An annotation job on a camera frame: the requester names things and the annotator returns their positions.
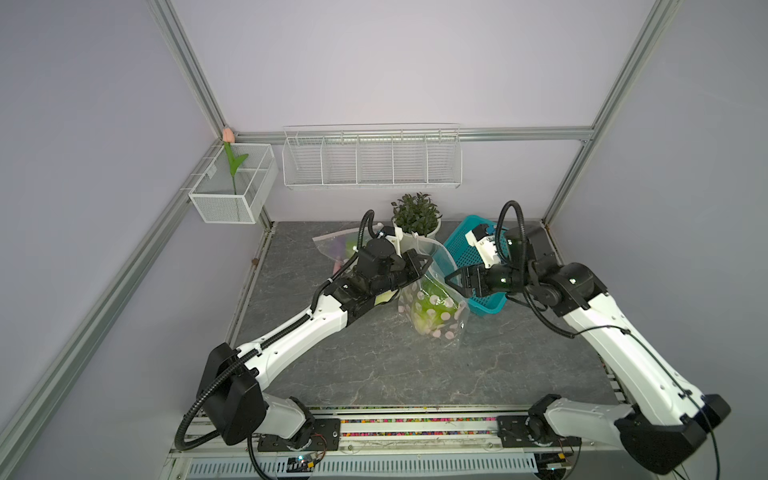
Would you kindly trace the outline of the clear pink-dotted zipper bag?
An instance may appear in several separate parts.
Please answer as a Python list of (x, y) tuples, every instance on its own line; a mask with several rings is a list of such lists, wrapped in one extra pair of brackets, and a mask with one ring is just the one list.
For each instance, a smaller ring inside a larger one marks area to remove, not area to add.
[(316, 236), (312, 239), (317, 250), (334, 262), (333, 273), (338, 272), (357, 252), (358, 233), (359, 228), (356, 227)]

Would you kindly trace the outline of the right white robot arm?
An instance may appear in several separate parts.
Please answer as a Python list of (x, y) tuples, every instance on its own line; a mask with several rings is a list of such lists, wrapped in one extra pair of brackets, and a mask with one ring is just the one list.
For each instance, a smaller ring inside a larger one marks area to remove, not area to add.
[(539, 321), (569, 340), (583, 338), (614, 374), (628, 400), (600, 405), (548, 394), (525, 419), (499, 420), (499, 435), (547, 447), (578, 438), (623, 449), (644, 469), (667, 475), (683, 466), (730, 414), (717, 394), (680, 375), (624, 315), (606, 285), (581, 263), (558, 260), (544, 231), (527, 234), (520, 204), (510, 200), (495, 224), (465, 235), (479, 263), (446, 275), (464, 297), (520, 294)]

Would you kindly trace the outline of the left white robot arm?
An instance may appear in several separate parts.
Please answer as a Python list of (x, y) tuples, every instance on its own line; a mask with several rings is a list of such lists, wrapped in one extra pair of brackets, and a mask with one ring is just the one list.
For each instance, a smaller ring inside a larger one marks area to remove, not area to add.
[(209, 353), (195, 400), (175, 433), (176, 450), (215, 438), (236, 445), (256, 435), (277, 437), (294, 450), (311, 445), (316, 427), (310, 410), (267, 388), (316, 344), (421, 280), (433, 263), (416, 248), (404, 249), (396, 228), (374, 229), (373, 219), (373, 211), (364, 214), (351, 258), (315, 289), (308, 307), (250, 342), (237, 348), (222, 343)]

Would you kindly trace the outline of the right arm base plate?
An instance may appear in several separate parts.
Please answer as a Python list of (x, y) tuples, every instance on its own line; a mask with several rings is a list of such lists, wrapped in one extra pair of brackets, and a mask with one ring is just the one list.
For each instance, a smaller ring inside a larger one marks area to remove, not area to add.
[(528, 414), (499, 415), (497, 436), (504, 448), (569, 447), (581, 445), (578, 437), (557, 435), (541, 418)]

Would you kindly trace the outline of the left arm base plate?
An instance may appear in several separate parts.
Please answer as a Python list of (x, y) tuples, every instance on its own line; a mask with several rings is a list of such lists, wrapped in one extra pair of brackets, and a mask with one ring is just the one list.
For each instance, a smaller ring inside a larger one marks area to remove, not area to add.
[(261, 435), (259, 452), (337, 451), (341, 440), (341, 421), (335, 418), (316, 418), (307, 421), (288, 439), (276, 435)]

